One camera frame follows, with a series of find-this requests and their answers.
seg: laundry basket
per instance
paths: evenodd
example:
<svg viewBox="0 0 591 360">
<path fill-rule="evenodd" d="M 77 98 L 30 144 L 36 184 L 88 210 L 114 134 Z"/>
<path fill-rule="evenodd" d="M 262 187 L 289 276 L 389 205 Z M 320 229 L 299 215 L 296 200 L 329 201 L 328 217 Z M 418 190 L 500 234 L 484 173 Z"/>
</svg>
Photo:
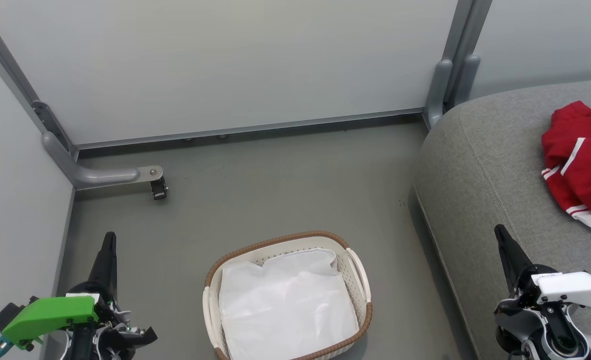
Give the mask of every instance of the laundry basket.
<svg viewBox="0 0 591 360">
<path fill-rule="evenodd" d="M 355 335 L 334 346 L 298 357 L 295 360 L 327 360 L 334 358 L 349 350 L 367 332 L 373 312 L 371 289 L 369 289 L 369 280 L 358 255 L 349 248 L 349 245 L 341 237 L 330 232 L 300 232 L 246 246 L 223 256 L 211 267 L 211 271 L 206 276 L 206 283 L 204 283 L 202 311 L 204 313 L 206 332 L 220 360 L 231 360 L 227 341 L 225 340 L 225 331 L 220 319 L 220 284 L 222 282 L 223 267 L 227 264 L 240 262 L 253 262 L 262 266 L 265 260 L 275 256 L 314 248 L 328 249 L 336 253 L 337 270 L 341 273 L 351 298 L 359 329 Z"/>
</svg>

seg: basket handle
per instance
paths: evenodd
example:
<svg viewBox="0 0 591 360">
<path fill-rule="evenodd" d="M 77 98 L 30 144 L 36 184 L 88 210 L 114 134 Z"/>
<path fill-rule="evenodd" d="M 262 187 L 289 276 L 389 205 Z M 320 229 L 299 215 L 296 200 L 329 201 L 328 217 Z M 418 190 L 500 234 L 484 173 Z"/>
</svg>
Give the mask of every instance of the basket handle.
<svg viewBox="0 0 591 360">
<path fill-rule="evenodd" d="M 209 306 L 209 287 L 204 288 L 202 292 L 202 314 L 204 315 L 204 325 L 206 325 L 206 333 L 209 335 L 209 341 L 214 349 L 217 349 L 218 343 L 216 341 L 216 335 L 214 333 L 213 321 L 211 321 L 211 308 Z"/>
<path fill-rule="evenodd" d="M 350 257 L 351 262 L 353 262 L 353 266 L 357 269 L 357 275 L 360 278 L 360 283 L 362 284 L 362 289 L 366 296 L 366 302 L 371 303 L 371 287 L 369 286 L 369 279 L 367 278 L 365 267 L 362 266 L 362 261 L 360 261 L 360 258 L 355 251 L 351 250 L 349 247 L 345 250 L 348 253 L 348 257 Z"/>
</svg>

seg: gray sofa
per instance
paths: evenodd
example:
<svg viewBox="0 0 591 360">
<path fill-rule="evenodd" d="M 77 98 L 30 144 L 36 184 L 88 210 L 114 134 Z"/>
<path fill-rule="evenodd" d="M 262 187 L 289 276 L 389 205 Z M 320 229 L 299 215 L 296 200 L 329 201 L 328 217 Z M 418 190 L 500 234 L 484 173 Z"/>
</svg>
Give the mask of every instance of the gray sofa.
<svg viewBox="0 0 591 360">
<path fill-rule="evenodd" d="M 451 109 L 429 132 L 417 198 L 480 360 L 508 356 L 494 309 L 508 296 L 494 226 L 505 224 L 534 263 L 591 273 L 591 229 L 550 196 L 540 139 L 556 109 L 582 100 L 591 81 L 519 89 Z M 591 311 L 574 316 L 591 335 Z"/>
</svg>

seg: sofa seam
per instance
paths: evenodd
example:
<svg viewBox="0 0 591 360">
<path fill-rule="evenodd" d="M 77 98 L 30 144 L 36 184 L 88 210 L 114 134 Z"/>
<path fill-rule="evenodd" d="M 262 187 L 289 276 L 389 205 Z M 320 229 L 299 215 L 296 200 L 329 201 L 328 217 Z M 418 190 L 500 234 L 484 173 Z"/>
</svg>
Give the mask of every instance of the sofa seam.
<svg viewBox="0 0 591 360">
<path fill-rule="evenodd" d="M 464 139 L 464 143 L 467 146 L 467 150 L 469 150 L 469 153 L 471 154 L 471 157 L 474 159 L 474 161 L 476 162 L 476 165 L 480 169 L 480 172 L 482 174 L 482 177 L 483 177 L 484 182 L 486 183 L 486 185 L 490 189 L 490 192 L 492 193 L 492 197 L 493 197 L 493 200 L 495 202 L 495 205 L 500 209 L 500 212 L 501 212 L 502 217 L 504 219 L 506 219 L 506 221 L 508 221 L 508 223 L 506 225 L 508 225 L 508 227 L 510 228 L 510 230 L 512 232 L 512 235 L 513 235 L 513 238 L 520 245 L 520 248 L 522 248 L 522 251 L 524 251 L 524 253 L 526 254 L 526 256 L 528 258 L 530 258 L 529 257 L 529 253 L 527 252 L 527 250 L 525 249 L 525 247 L 522 244 L 522 240 L 521 240 L 520 234 L 518 234 L 518 231 L 516 230 L 515 226 L 513 226 L 513 221 L 511 220 L 511 217 L 509 216 L 509 212 L 507 211 L 506 207 L 504 206 L 504 203 L 502 202 L 501 197 L 498 194 L 495 186 L 489 180 L 489 175 L 485 171 L 485 167 L 482 166 L 482 163 L 481 163 L 480 159 L 478 158 L 478 155 L 476 155 L 476 153 L 474 152 L 474 148 L 473 148 L 473 146 L 471 145 L 471 143 L 469 141 L 469 137 L 467 137 L 467 134 L 465 133 L 465 130 L 464 130 L 463 126 L 462 126 L 462 112 L 466 108 L 467 108 L 467 106 L 463 107 L 460 110 L 460 112 L 458 112 L 458 114 L 457 114 L 457 125 L 458 125 L 458 129 L 460 130 L 460 134 L 462 134 L 462 138 Z"/>
</svg>

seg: metal bracket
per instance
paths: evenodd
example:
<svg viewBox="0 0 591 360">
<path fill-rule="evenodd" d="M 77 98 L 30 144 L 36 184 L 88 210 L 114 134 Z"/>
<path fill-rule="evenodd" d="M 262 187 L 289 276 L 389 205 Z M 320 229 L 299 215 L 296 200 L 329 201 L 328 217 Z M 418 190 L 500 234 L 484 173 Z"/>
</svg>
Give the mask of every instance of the metal bracket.
<svg viewBox="0 0 591 360">
<path fill-rule="evenodd" d="M 433 79 L 431 79 L 431 86 L 428 88 L 428 95 L 426 96 L 426 105 L 422 112 L 422 117 L 429 130 L 442 119 L 444 114 L 444 98 L 452 68 L 453 63 L 451 60 L 445 59 L 437 63 L 433 71 Z"/>
<path fill-rule="evenodd" d="M 156 165 L 106 170 L 81 166 L 69 155 L 56 135 L 49 131 L 42 134 L 42 145 L 78 191 L 113 185 L 156 182 L 163 178 L 163 168 Z"/>
<path fill-rule="evenodd" d="M 46 128 L 47 132 L 51 132 L 55 135 L 56 139 L 62 144 L 66 152 L 69 153 L 70 156 L 73 156 L 76 152 L 76 148 L 73 146 L 62 126 L 60 126 L 60 123 L 58 123 L 58 119 L 49 108 L 49 105 L 44 101 L 35 100 L 31 103 L 31 107 L 37 115 L 37 118 L 40 119 Z"/>
<path fill-rule="evenodd" d="M 453 96 L 448 102 L 449 109 L 457 107 L 469 100 L 471 89 L 473 89 L 474 81 L 476 80 L 476 73 L 478 73 L 478 67 L 480 67 L 480 60 L 479 55 L 470 54 L 462 61 L 462 72 L 460 73 L 460 78 L 455 83 Z"/>
</svg>

